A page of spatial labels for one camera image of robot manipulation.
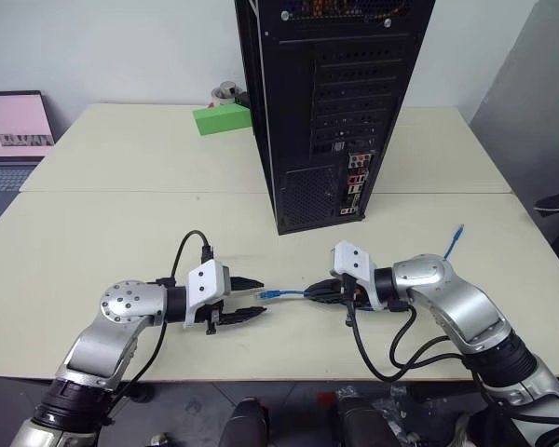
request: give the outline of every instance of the black cable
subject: black cable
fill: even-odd
[[[203,257],[205,256],[206,251],[211,250],[209,241],[201,231],[191,230],[188,233],[186,233],[186,235],[183,237],[182,242],[180,243],[180,246],[178,247],[178,251],[176,252],[176,258],[174,259],[174,264],[171,268],[171,273],[170,273],[171,278],[176,277],[176,269],[178,268],[178,263],[180,262],[180,255],[183,253],[184,245],[186,244],[186,241],[193,235],[200,236],[201,240],[203,241]]]
[[[406,334],[406,332],[412,327],[413,323],[416,321],[416,309],[412,306],[412,305],[408,305],[408,310],[410,311],[410,318],[408,319],[408,321],[406,321],[406,324],[404,324],[402,326],[402,328],[398,331],[398,333],[395,335],[395,337],[393,338],[393,342],[391,342],[391,347],[389,348],[389,361],[391,361],[391,364],[393,366],[395,366],[396,368],[403,368],[405,365],[403,363],[400,363],[399,361],[397,361],[395,359],[395,351],[398,347],[399,342],[402,340],[403,336]],[[440,342],[446,342],[449,341],[449,337],[446,335],[442,335],[441,337],[436,337],[433,338],[432,340],[430,340],[427,343],[427,348],[424,350],[419,350],[419,352],[421,354],[424,354],[425,351],[427,351],[427,349],[429,349],[430,347],[437,345]],[[416,368],[422,368],[424,366],[430,365],[432,363],[435,363],[437,361],[441,361],[441,360],[446,360],[446,359],[460,359],[462,360],[463,357],[460,356],[459,354],[440,354],[438,356],[435,357],[431,357],[429,359],[426,360],[422,360],[419,361],[418,363],[414,363],[410,369],[414,370]]]
[[[129,389],[133,385],[135,385],[139,381],[139,379],[141,379],[143,374],[145,374],[145,372],[156,360],[157,354],[159,354],[159,349],[161,349],[161,346],[164,343],[164,336],[166,335],[167,327],[168,327],[168,321],[164,320],[164,322],[161,324],[161,332],[159,333],[159,339],[157,340],[156,348],[154,349],[151,358],[147,361],[147,363],[145,363],[145,365],[141,368],[141,370],[137,372],[137,374],[130,380],[130,382],[128,382],[126,385],[122,387],[120,392],[112,400],[112,403],[110,403],[110,407],[108,408],[107,414],[109,414],[114,409],[114,407],[116,407],[116,405],[122,400],[122,398],[124,398],[124,396],[129,391]]]
[[[484,389],[484,386],[481,380],[478,377],[478,374],[472,371],[472,380],[474,384],[478,387],[478,391],[481,393],[481,397],[484,401],[488,404],[488,406],[495,412],[495,414],[499,414],[502,416],[509,417],[510,419],[515,419],[516,421],[523,421],[523,422],[531,422],[534,424],[550,424],[553,426],[559,426],[559,417],[548,417],[548,416],[532,416],[529,414],[520,414],[510,411],[506,407],[502,407],[498,405],[487,393]]]
[[[95,440],[93,440],[93,447],[98,447],[98,443],[100,442],[100,435],[102,434],[102,428],[98,428],[97,433],[95,434]]]
[[[180,242],[180,246],[178,247],[178,251],[176,252],[176,257],[174,258],[174,264],[171,268],[170,277],[174,278],[176,276],[176,270],[178,269],[178,263],[180,262],[180,256],[183,253],[184,245],[186,245],[186,241],[193,235],[198,235],[201,240],[203,241],[203,247],[201,250],[201,263],[204,263],[213,258],[213,250],[209,245],[209,241],[207,237],[203,234],[203,232],[199,230],[191,230],[186,235],[184,235],[183,240]],[[164,342],[164,337],[166,335],[166,329],[168,327],[168,321],[164,319],[163,323],[161,324],[161,332],[159,333],[159,338],[157,339],[156,347],[151,355],[151,358],[145,363],[145,365],[141,368],[139,372],[128,382],[126,385],[122,387],[119,393],[117,393],[116,397],[110,403],[108,407],[108,411],[106,413],[106,417],[112,412],[112,410],[117,406],[117,404],[124,398],[127,392],[143,377],[143,374],[147,372],[147,370],[151,367],[153,362],[156,360],[157,354],[159,354],[159,350]]]
[[[413,369],[412,367],[415,365],[415,362],[418,360],[420,356],[422,356],[422,354],[424,354],[424,352],[427,349],[435,345],[435,343],[438,343],[435,342],[434,340],[430,340],[426,342],[423,346],[420,347],[420,349],[418,349],[415,352],[415,354],[403,365],[403,367],[398,372],[396,372],[393,375],[384,375],[381,372],[379,372],[377,368],[375,368],[375,365],[371,362],[369,356],[366,354],[366,350],[364,349],[364,344],[362,343],[362,339],[361,339],[361,333],[358,329],[358,321],[356,320],[356,309],[354,307],[353,302],[348,301],[346,306],[348,308],[348,316],[352,325],[352,332],[354,333],[354,340],[356,341],[356,346],[358,347],[358,350],[361,353],[362,360],[364,361],[364,364],[369,369],[369,371],[373,373],[373,375],[377,379],[382,380],[383,382],[395,382],[397,380],[400,380],[404,374],[408,373],[408,371]]]

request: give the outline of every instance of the laptop keyboard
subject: laptop keyboard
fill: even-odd
[[[0,192],[19,191],[33,168],[0,169]]]

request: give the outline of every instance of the laptop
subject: laptop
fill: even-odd
[[[0,215],[53,145],[41,92],[0,92]]]

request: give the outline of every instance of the usb port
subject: usb port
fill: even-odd
[[[363,186],[364,185],[362,183],[352,184],[348,187],[348,194],[358,194],[360,191],[362,191]]]
[[[348,184],[364,183],[366,181],[366,174],[363,175],[350,175],[348,177]]]
[[[356,212],[358,208],[357,207],[351,207],[351,208],[342,208],[339,211],[340,216],[345,216],[346,214],[354,214]]]

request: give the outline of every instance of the laptop screen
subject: laptop screen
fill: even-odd
[[[40,92],[0,92],[0,157],[46,156],[54,145]]]

